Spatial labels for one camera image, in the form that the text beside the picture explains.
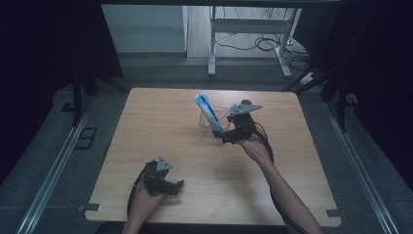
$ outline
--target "wall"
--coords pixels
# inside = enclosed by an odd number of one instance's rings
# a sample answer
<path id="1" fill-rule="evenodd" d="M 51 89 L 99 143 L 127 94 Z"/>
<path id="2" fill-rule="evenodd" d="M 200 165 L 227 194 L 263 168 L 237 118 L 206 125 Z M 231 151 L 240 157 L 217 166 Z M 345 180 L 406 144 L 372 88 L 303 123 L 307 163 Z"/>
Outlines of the wall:
<path id="1" fill-rule="evenodd" d="M 101 7 L 118 53 L 186 52 L 186 6 Z"/>

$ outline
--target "tabletop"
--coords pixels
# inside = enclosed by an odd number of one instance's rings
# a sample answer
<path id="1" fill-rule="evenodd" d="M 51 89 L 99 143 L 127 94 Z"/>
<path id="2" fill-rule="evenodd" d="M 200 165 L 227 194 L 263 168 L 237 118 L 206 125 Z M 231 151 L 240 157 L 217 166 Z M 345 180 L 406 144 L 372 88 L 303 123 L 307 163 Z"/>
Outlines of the tabletop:
<path id="1" fill-rule="evenodd" d="M 100 210 L 86 211 L 87 219 L 126 220 L 135 179 L 163 156 L 173 165 L 166 180 L 185 184 L 149 222 L 283 225 L 264 176 L 241 147 L 202 140 L 194 101 L 200 92 L 214 106 L 243 99 L 262 105 L 251 116 L 268 135 L 276 167 L 321 226 L 340 225 L 327 215 L 337 208 L 295 94 L 144 88 L 130 92 L 90 200 Z"/>

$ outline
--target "metal bracket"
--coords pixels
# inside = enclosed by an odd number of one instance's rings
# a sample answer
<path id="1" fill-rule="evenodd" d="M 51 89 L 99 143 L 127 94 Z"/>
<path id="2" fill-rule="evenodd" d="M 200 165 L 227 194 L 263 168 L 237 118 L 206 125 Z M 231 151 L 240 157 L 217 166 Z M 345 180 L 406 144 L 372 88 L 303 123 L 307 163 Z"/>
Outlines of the metal bracket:
<path id="1" fill-rule="evenodd" d="M 168 170 L 171 168 L 172 168 L 172 165 L 169 162 L 167 162 L 167 160 L 165 160 L 162 156 L 159 156 L 158 165 L 156 166 L 156 171 L 160 172 L 160 171 Z"/>
<path id="2" fill-rule="evenodd" d="M 238 104 L 231 107 L 231 114 L 241 115 L 261 108 L 262 105 Z"/>

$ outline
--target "transparent stand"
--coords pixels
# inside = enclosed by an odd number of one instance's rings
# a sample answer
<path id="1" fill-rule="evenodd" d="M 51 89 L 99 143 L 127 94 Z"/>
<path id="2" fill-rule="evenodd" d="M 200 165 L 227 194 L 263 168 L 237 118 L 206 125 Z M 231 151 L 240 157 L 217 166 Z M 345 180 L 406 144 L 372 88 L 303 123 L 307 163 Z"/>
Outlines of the transparent stand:
<path id="1" fill-rule="evenodd" d="M 214 106 L 213 111 L 215 112 L 216 117 L 218 118 L 219 123 L 221 124 L 224 131 L 230 129 L 230 122 L 228 122 L 227 116 L 231 112 L 231 108 Z M 222 143 L 220 138 L 216 138 L 212 133 L 212 128 L 207 121 L 204 113 L 201 112 L 200 116 L 200 131 L 201 131 L 201 140 L 210 143 Z"/>

